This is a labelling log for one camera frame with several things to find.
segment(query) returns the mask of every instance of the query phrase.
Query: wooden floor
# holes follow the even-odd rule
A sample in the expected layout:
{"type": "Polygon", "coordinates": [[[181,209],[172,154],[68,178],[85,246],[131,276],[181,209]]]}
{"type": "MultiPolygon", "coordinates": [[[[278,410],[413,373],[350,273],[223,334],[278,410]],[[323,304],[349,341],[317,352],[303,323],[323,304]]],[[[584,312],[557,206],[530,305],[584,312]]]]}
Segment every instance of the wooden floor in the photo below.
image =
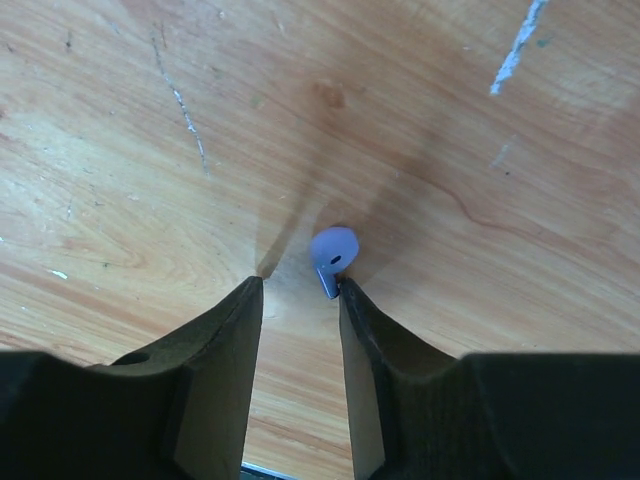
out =
{"type": "Polygon", "coordinates": [[[637,350],[638,25],[631,0],[5,0],[0,342],[110,362],[257,272],[245,459],[304,479],[352,475],[326,226],[448,353],[637,350]]]}

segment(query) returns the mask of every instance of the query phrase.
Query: scratch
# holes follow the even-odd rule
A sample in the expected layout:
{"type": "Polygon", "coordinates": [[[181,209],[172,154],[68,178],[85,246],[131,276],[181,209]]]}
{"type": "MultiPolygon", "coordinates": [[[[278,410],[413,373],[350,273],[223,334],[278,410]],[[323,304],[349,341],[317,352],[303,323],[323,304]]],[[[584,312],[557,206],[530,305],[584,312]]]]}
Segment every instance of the scratch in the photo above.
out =
{"type": "Polygon", "coordinates": [[[73,37],[73,34],[71,33],[71,30],[68,31],[67,33],[67,42],[65,43],[65,46],[67,47],[67,53],[71,52],[71,39],[73,37]]]}
{"type": "Polygon", "coordinates": [[[151,35],[151,43],[153,44],[153,49],[156,52],[156,63],[158,64],[158,69],[160,70],[160,73],[162,74],[164,81],[167,83],[167,85],[173,92],[173,96],[176,97],[176,101],[178,102],[178,105],[180,105],[180,109],[182,110],[182,115],[184,116],[184,119],[187,122],[187,130],[189,130],[193,134],[194,138],[196,139],[196,144],[198,145],[198,151],[200,152],[200,160],[202,160],[202,168],[204,170],[204,173],[207,177],[209,177],[210,176],[209,167],[207,165],[207,157],[205,156],[205,153],[204,153],[202,139],[200,138],[200,134],[198,133],[198,130],[196,129],[195,125],[191,121],[191,115],[189,115],[189,110],[187,109],[187,106],[185,105],[184,100],[182,99],[182,94],[178,91],[175,84],[173,83],[173,80],[171,80],[171,77],[169,77],[169,75],[167,74],[167,71],[164,69],[162,58],[160,57],[160,50],[158,49],[158,43],[156,42],[156,37],[153,34],[151,35]]]}
{"type": "Polygon", "coordinates": [[[160,35],[162,35],[162,45],[164,45],[164,49],[167,49],[167,38],[164,36],[164,20],[160,22],[160,35]]]}
{"type": "Polygon", "coordinates": [[[276,12],[274,12],[273,10],[271,11],[271,15],[273,16],[273,21],[276,23],[276,27],[278,27],[278,30],[280,30],[280,34],[284,37],[286,36],[285,34],[285,30],[284,30],[284,25],[282,24],[282,22],[278,19],[278,16],[276,15],[276,12]]]}
{"type": "Polygon", "coordinates": [[[67,278],[69,278],[69,276],[66,273],[62,273],[57,270],[49,270],[49,273],[53,273],[56,277],[60,277],[63,280],[66,280],[67,278]]]}
{"type": "Polygon", "coordinates": [[[496,167],[500,166],[500,164],[504,161],[504,158],[507,156],[507,152],[511,148],[511,144],[513,143],[513,140],[516,137],[517,137],[517,135],[512,135],[511,138],[509,139],[509,141],[504,144],[504,146],[500,150],[500,153],[498,153],[498,156],[495,158],[495,160],[493,162],[491,162],[489,164],[489,168],[496,168],[496,167]]]}
{"type": "Polygon", "coordinates": [[[507,55],[507,58],[505,58],[500,70],[498,70],[493,85],[491,85],[491,95],[499,95],[500,90],[502,89],[502,84],[513,76],[516,67],[520,63],[520,54],[522,53],[522,49],[526,45],[527,40],[529,40],[529,37],[531,37],[533,32],[536,31],[540,13],[547,3],[549,3],[549,0],[533,0],[533,3],[531,3],[527,17],[524,19],[524,22],[522,22],[520,31],[518,32],[518,35],[516,35],[516,39],[513,41],[511,51],[509,52],[509,55],[507,55]]]}

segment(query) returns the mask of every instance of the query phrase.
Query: wireless earbud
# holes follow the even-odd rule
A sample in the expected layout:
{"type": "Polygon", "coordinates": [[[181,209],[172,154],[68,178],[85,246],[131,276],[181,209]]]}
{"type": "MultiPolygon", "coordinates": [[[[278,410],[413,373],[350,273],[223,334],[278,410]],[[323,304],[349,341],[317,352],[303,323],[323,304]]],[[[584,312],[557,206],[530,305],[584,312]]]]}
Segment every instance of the wireless earbud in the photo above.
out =
{"type": "Polygon", "coordinates": [[[335,276],[351,265],[359,250],[358,238],[350,228],[331,227],[313,237],[311,261],[327,297],[338,296],[335,276]]]}

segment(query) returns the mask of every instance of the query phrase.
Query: wood grain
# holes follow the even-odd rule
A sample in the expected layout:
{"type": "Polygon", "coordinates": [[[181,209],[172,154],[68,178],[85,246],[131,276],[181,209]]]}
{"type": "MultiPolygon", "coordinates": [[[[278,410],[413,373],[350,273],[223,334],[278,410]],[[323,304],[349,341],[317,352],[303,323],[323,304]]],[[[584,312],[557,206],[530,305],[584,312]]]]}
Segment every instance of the wood grain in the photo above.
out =
{"type": "Polygon", "coordinates": [[[305,479],[352,475],[328,225],[449,354],[637,350],[640,5],[550,0],[492,96],[529,7],[3,2],[2,345],[109,362],[269,277],[245,457],[305,479]]]}

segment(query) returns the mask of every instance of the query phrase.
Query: earbud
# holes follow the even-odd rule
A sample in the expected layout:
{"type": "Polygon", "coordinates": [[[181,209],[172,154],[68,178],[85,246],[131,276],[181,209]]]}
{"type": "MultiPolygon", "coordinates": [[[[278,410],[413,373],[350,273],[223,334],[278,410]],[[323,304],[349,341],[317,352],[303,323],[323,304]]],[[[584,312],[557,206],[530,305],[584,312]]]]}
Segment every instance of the earbud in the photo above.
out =
{"type": "Polygon", "coordinates": [[[327,297],[338,296],[335,276],[351,265],[359,250],[358,238],[350,228],[331,227],[313,237],[311,261],[327,297]]]}

